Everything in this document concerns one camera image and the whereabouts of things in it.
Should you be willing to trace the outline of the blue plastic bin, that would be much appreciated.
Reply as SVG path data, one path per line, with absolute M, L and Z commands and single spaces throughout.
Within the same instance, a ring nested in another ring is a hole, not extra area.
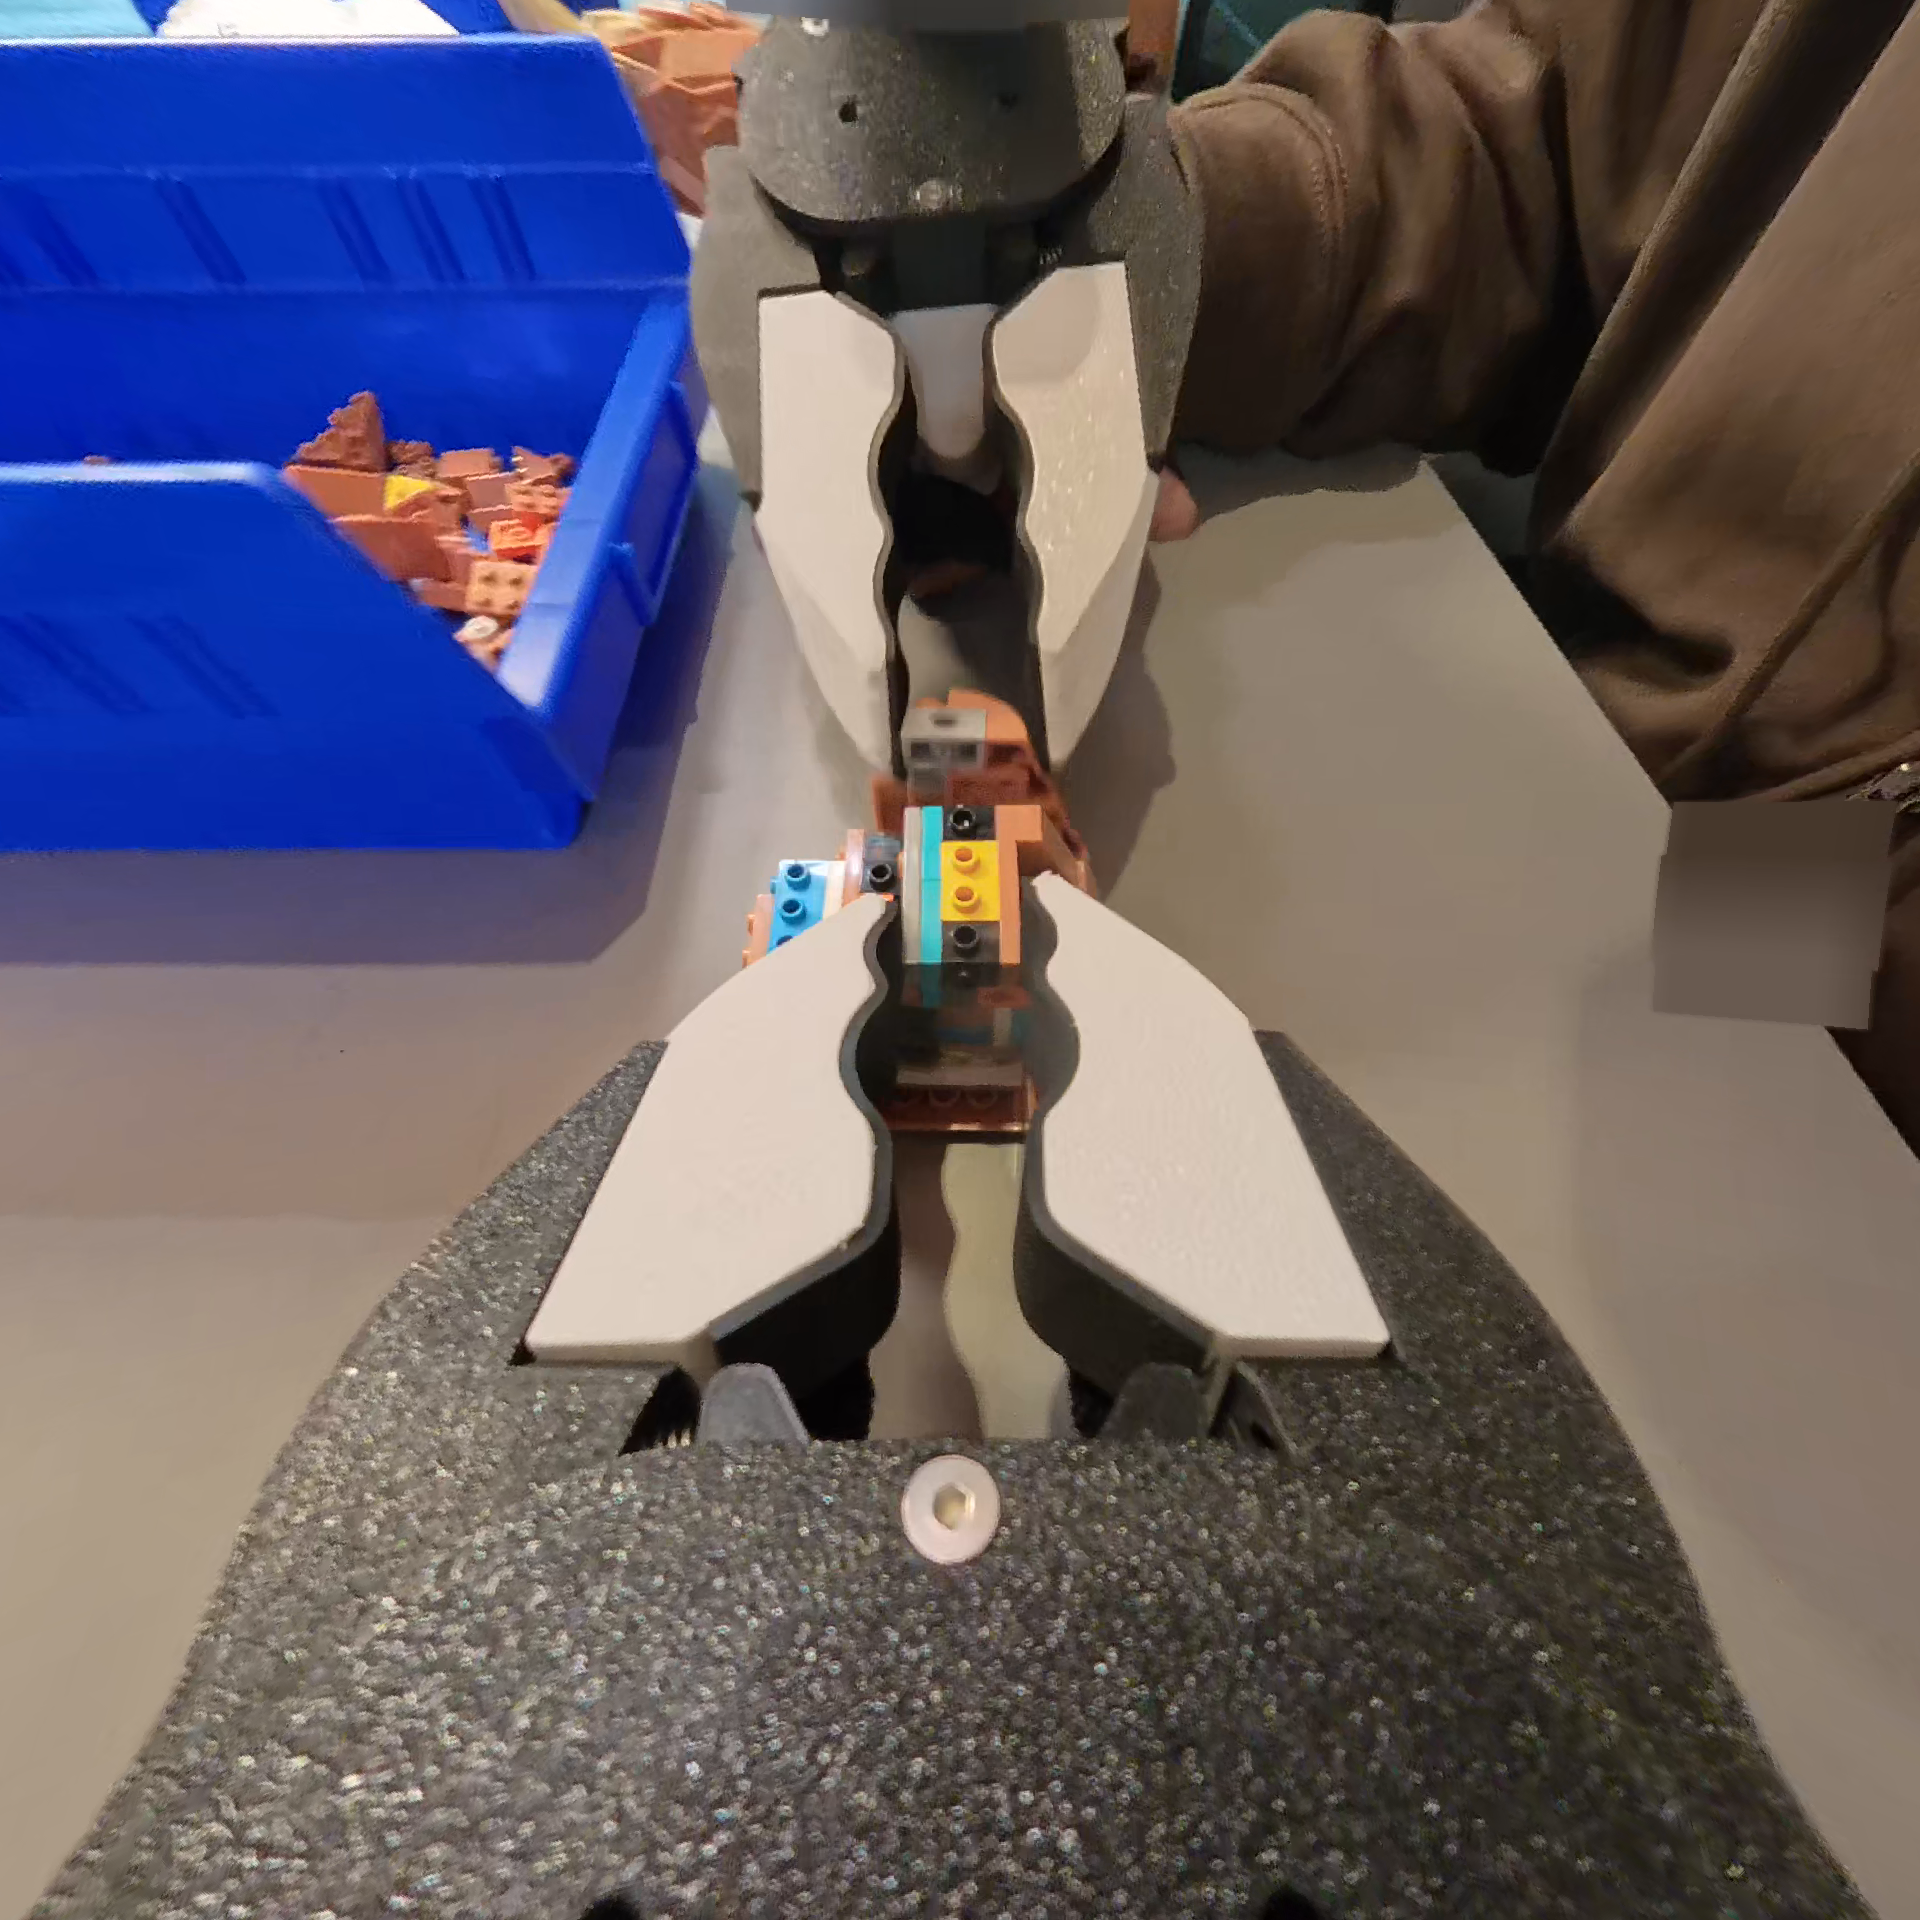
M 4 847 L 545 847 L 700 483 L 689 249 L 590 34 L 4 45 Z M 358 392 L 568 453 L 501 668 L 284 477 Z

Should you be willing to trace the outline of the brown toy figure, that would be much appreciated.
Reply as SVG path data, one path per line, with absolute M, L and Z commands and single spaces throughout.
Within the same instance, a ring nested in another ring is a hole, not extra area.
M 709 211 L 709 152 L 739 145 L 739 62 L 760 26 L 715 3 L 588 9 L 610 52 L 677 205 Z

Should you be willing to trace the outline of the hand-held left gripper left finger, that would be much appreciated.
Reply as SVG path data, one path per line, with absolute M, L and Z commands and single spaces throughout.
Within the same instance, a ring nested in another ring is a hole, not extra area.
M 777 1374 L 804 1437 L 866 1438 L 898 1316 L 891 1135 L 860 1081 L 898 909 L 862 893 L 665 1037 L 524 1350 Z

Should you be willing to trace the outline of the pile of brown toy bricks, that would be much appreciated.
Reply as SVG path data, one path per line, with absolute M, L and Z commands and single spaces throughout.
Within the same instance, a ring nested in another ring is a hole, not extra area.
M 532 447 L 398 439 L 372 392 L 348 393 L 281 477 L 454 642 L 495 668 L 558 535 L 579 462 Z

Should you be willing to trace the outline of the colourful toy brick model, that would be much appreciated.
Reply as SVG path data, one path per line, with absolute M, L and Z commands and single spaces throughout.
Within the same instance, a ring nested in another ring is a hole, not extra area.
M 753 965 L 862 893 L 898 906 L 898 973 L 869 1027 L 866 1085 L 898 1135 L 1019 1139 L 1038 1106 L 1025 1065 L 1022 884 L 1093 893 L 1091 857 L 1022 715 L 989 692 L 910 700 L 901 773 L 872 780 L 872 823 L 831 857 L 785 857 L 747 913 Z

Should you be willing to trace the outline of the person's right forearm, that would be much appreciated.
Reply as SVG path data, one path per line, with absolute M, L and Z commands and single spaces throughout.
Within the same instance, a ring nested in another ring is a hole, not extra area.
M 1691 3 L 1306 13 L 1171 112 L 1203 208 L 1176 439 L 1541 462 L 1691 134 Z

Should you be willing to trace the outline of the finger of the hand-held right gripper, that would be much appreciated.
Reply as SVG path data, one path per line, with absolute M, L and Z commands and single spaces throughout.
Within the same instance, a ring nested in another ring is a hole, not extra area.
M 901 343 L 839 294 L 775 294 L 758 302 L 758 377 L 753 523 L 804 663 L 844 729 L 894 729 L 880 462 L 906 400 Z
M 998 315 L 998 410 L 1022 447 L 1019 543 L 1048 754 L 1118 665 L 1159 481 L 1143 444 L 1125 268 L 1058 268 Z

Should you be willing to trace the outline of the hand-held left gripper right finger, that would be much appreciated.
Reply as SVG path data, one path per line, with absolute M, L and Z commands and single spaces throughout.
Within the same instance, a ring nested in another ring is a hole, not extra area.
M 1022 906 L 1019 1307 L 1099 1433 L 1206 1437 L 1252 1360 L 1382 1360 L 1388 1321 L 1235 998 L 1061 873 Z

